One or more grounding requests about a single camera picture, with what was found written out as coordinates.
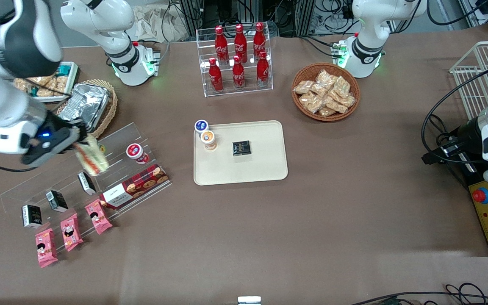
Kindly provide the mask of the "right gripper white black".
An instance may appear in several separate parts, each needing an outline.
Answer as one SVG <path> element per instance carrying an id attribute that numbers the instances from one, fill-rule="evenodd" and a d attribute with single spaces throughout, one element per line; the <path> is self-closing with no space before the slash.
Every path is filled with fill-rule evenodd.
<path id="1" fill-rule="evenodd" d="M 0 127 L 0 153 L 14 155 L 52 154 L 59 130 L 69 133 L 67 145 L 87 144 L 83 119 L 63 120 L 52 112 L 27 115 L 8 127 Z"/>

